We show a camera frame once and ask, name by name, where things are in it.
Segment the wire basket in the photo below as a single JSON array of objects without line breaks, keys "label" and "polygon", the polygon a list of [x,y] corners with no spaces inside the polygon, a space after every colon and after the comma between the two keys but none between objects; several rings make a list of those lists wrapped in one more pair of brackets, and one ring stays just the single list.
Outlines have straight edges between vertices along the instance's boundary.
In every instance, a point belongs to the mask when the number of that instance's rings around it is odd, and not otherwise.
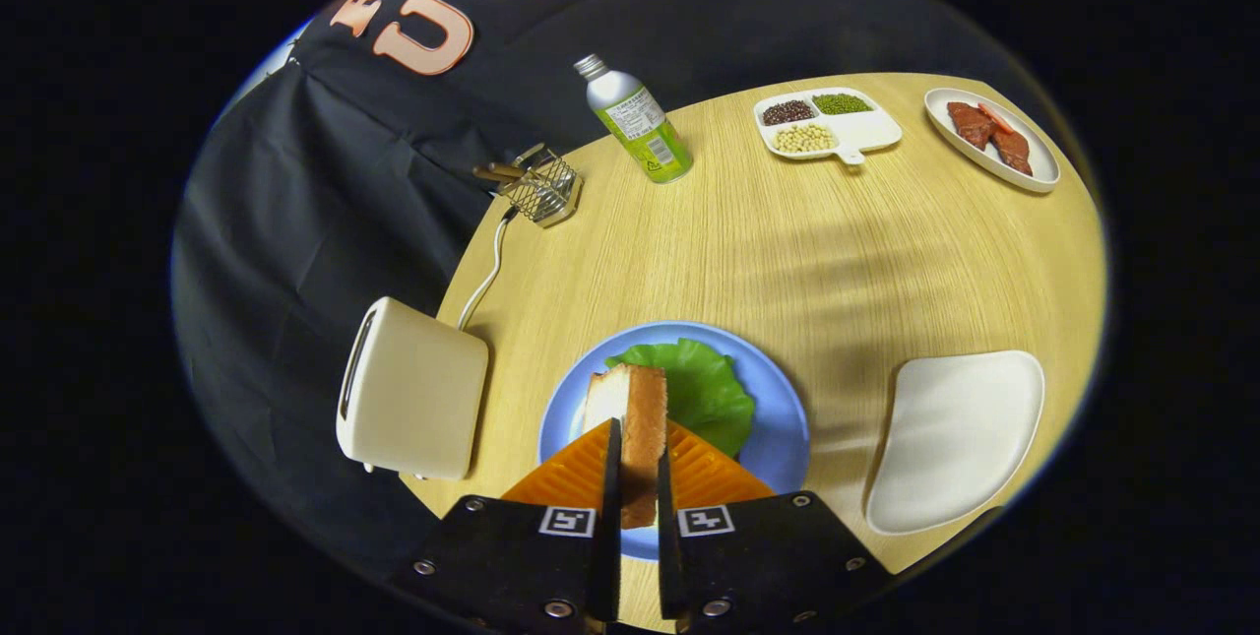
[{"label": "wire basket", "polygon": [[582,178],[551,147],[543,142],[529,147],[514,160],[513,168],[524,169],[525,174],[513,183],[503,183],[499,194],[508,197],[530,222],[547,228],[577,212]]}]

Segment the white plate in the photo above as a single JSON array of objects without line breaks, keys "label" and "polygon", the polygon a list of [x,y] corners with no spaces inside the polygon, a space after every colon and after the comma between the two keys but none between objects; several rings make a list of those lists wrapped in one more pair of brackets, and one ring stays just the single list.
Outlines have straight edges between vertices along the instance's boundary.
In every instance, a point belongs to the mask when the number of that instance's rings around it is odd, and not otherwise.
[{"label": "white plate", "polygon": [[[824,115],[823,111],[818,110],[818,106],[814,106],[814,97],[822,96],[822,93],[849,93],[850,97],[863,100],[872,111]],[[761,123],[761,113],[765,113],[767,107],[781,105],[784,101],[805,101],[809,110],[814,111],[814,118],[793,120],[791,123]],[[872,97],[866,96],[866,93],[856,88],[810,88],[806,92],[781,93],[777,97],[769,97],[767,100],[757,101],[752,106],[752,120],[757,123],[757,131],[761,132],[761,140],[766,142],[766,147],[772,154],[781,155],[788,160],[819,160],[828,155],[838,155],[845,164],[863,164],[866,163],[866,156],[862,151],[873,151],[877,147],[891,146],[901,140],[901,125],[897,125],[896,120],[892,120],[892,116],[882,106],[877,105]],[[808,154],[789,154],[789,151],[780,151],[779,147],[772,145],[775,132],[782,131],[782,129],[791,129],[793,125],[805,123],[819,123],[824,129],[830,129],[839,145],[828,147],[824,151],[808,151]]]},{"label": "white plate", "polygon": [[[1032,169],[1032,176],[1029,178],[1017,169],[1007,168],[1007,164],[1002,163],[998,147],[993,142],[989,142],[984,150],[976,150],[976,146],[973,146],[971,142],[964,141],[963,136],[959,136],[954,131],[954,118],[950,118],[948,107],[950,101],[961,101],[968,106],[976,106],[983,102],[983,105],[992,107],[997,115],[1002,116],[1007,123],[1011,123],[1011,127],[1016,129],[1021,136],[1027,137],[1028,168]],[[959,88],[932,88],[931,92],[924,96],[924,106],[927,106],[927,116],[932,120],[932,125],[936,125],[936,130],[940,131],[941,136],[945,136],[946,141],[953,142],[954,147],[958,147],[963,155],[969,156],[980,168],[988,169],[989,173],[995,174],[998,178],[1003,178],[1003,180],[1012,183],[1012,185],[1026,188],[1026,190],[1051,192],[1057,185],[1058,164],[1055,163],[1055,156],[1050,154],[1046,141],[1041,140],[1041,136],[1033,132],[1019,116],[1011,113],[1005,107],[987,100],[987,97],[976,96],[976,93],[959,91]]]},{"label": "white plate", "polygon": [[867,500],[871,528],[921,532],[989,501],[1027,455],[1045,393],[1040,362],[1017,349],[907,362]]}]

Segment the orange letter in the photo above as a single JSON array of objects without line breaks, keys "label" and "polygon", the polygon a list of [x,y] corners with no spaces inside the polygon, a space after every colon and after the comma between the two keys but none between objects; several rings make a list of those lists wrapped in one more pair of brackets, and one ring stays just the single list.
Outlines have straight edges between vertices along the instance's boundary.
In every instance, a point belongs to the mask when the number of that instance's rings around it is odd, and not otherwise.
[{"label": "orange letter", "polygon": [[407,0],[398,8],[401,15],[420,15],[446,29],[446,42],[431,50],[425,44],[402,34],[397,21],[391,21],[372,44],[374,53],[383,53],[416,74],[441,74],[464,59],[472,47],[472,21],[462,11],[440,0]]},{"label": "orange letter", "polygon": [[341,3],[340,10],[336,15],[333,15],[333,20],[329,20],[329,25],[346,25],[350,28],[350,34],[358,38],[363,34],[364,29],[368,29],[369,21],[381,10],[381,1],[368,4],[370,0],[348,0]]}]

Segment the white cable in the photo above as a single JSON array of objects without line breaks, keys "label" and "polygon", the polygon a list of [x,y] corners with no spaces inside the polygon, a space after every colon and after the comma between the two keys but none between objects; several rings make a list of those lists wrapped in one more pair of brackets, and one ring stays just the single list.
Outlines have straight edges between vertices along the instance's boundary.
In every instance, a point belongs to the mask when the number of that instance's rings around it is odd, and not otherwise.
[{"label": "white cable", "polygon": [[472,312],[472,306],[481,300],[481,295],[490,287],[494,277],[499,275],[499,267],[503,263],[503,231],[504,228],[508,228],[509,222],[512,222],[512,218],[504,218],[504,220],[499,223],[499,229],[494,233],[494,268],[491,268],[490,275],[485,277],[485,281],[481,281],[481,287],[472,294],[471,299],[469,299],[467,305],[464,306],[464,312],[460,312],[460,321],[457,325],[459,330],[464,330],[464,324],[467,323],[467,318],[470,312]]}]

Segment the toast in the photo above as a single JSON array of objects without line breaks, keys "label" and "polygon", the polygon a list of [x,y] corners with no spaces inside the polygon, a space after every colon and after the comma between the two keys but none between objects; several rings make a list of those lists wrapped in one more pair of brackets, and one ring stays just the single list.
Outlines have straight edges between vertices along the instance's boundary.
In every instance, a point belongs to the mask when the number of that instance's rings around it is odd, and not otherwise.
[{"label": "toast", "polygon": [[651,527],[656,519],[656,466],[665,452],[665,370],[619,364],[591,375],[582,430],[609,418],[622,421],[621,528]]}]

